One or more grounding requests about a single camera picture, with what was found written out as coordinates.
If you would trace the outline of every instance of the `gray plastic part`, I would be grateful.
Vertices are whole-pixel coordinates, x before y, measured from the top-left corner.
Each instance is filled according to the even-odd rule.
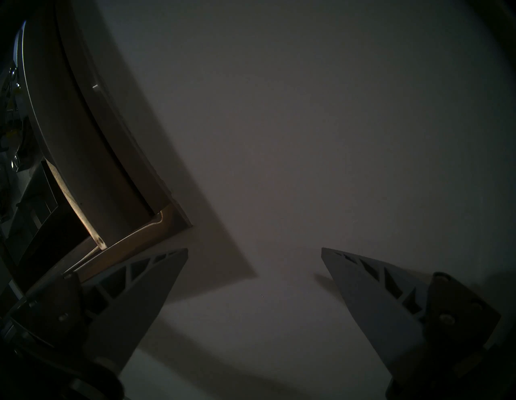
[[[130,259],[84,282],[86,315],[92,318],[85,356],[110,360],[120,373],[187,259],[187,249]]]
[[[403,384],[424,357],[428,285],[392,264],[323,248],[349,312],[393,378]]]

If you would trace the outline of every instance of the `screw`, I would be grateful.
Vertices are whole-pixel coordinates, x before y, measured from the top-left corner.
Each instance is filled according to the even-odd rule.
[[[453,325],[455,323],[455,318],[447,313],[439,315],[439,320],[445,325]]]

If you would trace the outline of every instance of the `white wall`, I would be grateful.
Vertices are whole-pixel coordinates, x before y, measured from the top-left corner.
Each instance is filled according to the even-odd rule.
[[[446,271],[511,320],[516,86],[462,2],[99,0],[107,28],[74,3],[195,224],[161,245],[190,260],[122,374],[133,400],[383,398],[321,246]]]

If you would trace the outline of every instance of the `metal edge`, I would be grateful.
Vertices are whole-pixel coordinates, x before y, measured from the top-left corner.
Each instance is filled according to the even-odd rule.
[[[182,230],[174,223],[180,215],[172,204],[161,210],[158,217],[159,220],[141,227],[81,265],[75,270],[79,280],[85,282],[107,268],[127,260],[129,257]]]

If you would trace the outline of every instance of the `white surface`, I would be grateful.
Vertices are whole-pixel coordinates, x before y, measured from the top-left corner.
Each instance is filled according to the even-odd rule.
[[[446,271],[511,319],[513,72],[462,2],[424,3],[108,0],[109,38],[74,2],[195,225],[161,245],[190,259],[122,374],[131,399],[383,398],[321,246]]]

